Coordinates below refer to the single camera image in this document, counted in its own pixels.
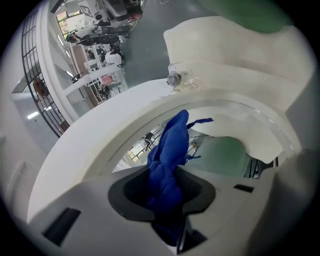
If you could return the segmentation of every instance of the transparent plastic bottle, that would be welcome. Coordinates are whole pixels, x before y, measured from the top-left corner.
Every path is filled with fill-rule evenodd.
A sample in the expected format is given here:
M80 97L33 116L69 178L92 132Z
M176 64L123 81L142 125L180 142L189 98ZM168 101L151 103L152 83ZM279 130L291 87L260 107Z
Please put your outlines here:
M193 90L197 88L194 84L194 78L192 72L190 70L183 70L183 71L175 71L170 70L170 74L167 76L166 80L170 86L173 87L175 92L182 92L185 90Z

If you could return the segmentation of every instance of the black metal grille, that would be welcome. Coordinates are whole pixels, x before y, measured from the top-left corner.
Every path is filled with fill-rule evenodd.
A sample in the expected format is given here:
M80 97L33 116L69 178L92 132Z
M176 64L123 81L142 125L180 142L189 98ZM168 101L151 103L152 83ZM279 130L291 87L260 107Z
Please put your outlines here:
M23 23L21 49L24 75L39 114L54 134L60 137L70 125L53 101L39 65L36 45L37 13L38 10L34 10Z

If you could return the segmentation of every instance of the black slot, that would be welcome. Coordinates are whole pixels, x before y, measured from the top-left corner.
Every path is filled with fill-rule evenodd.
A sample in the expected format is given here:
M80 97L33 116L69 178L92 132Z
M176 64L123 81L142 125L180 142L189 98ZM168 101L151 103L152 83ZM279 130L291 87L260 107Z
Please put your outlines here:
M60 246L81 211L66 208L42 234L57 246Z
M235 185L234 188L237 190L242 190L242 191L248 192L248 193L252 193L252 191L254 191L254 187L241 185L241 184Z

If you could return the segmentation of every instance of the white wall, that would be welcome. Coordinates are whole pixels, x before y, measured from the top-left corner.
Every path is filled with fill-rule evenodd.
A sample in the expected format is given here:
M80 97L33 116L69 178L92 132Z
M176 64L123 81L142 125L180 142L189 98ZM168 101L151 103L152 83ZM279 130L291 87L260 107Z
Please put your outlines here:
M28 115L38 111L31 94L29 93L29 97L15 99L14 104L33 141L46 155L49 154L53 146L58 141L58 137L54 134L54 132L46 123L45 119L40 114L30 120L27 119Z
M25 163L25 172L35 179L46 158L46 154L28 133L11 96L11 92L24 76L21 41L20 26L0 60L0 127L5 136L0 145L0 187L3 197L19 163ZM22 194L25 194L23 200L29 201L28 192Z

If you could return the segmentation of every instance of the gray floor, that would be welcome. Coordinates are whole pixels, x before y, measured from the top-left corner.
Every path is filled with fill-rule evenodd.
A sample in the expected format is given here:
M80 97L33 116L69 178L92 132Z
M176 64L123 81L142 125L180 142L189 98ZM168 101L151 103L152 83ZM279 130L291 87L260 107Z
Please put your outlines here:
M215 16L197 0L146 0L143 16L122 44L126 57L124 77L129 88L149 80L166 78L169 57L164 32L176 25L199 17Z

